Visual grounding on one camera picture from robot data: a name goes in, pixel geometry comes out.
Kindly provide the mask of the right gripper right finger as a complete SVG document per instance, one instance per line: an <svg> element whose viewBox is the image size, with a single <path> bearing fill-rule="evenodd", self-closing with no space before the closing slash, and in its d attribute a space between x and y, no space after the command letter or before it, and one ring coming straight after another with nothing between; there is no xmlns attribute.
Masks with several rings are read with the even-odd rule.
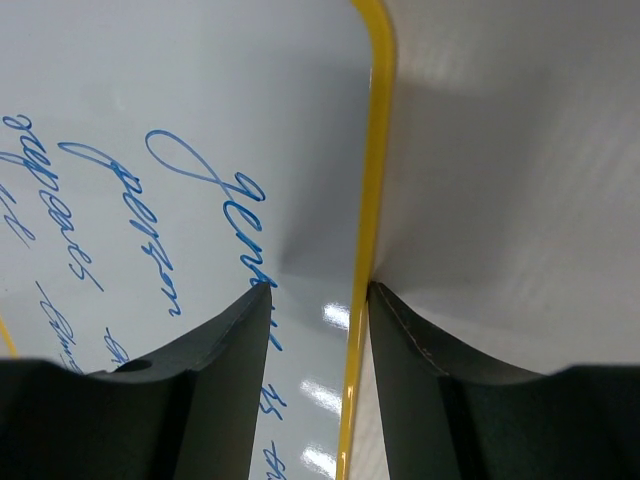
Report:
<svg viewBox="0 0 640 480"><path fill-rule="evenodd" d="M543 375L487 355L368 290L383 437L394 479L635 479L639 369Z"/></svg>

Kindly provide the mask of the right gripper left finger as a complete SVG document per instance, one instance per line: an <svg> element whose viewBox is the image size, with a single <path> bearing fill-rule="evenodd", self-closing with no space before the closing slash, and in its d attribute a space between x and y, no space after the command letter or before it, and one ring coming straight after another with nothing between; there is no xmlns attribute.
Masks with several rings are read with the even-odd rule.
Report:
<svg viewBox="0 0 640 480"><path fill-rule="evenodd" d="M1 364L5 479L245 479L268 347L271 289L112 372Z"/></svg>

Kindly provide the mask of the yellow framed whiteboard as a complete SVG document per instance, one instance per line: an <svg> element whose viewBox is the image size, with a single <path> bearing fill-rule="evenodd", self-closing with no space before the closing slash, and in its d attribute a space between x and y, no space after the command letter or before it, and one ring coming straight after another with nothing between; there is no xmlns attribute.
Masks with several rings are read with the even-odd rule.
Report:
<svg viewBox="0 0 640 480"><path fill-rule="evenodd" d="M271 289L248 473L342 479L394 66L379 1L5 1L1 350L110 370Z"/></svg>

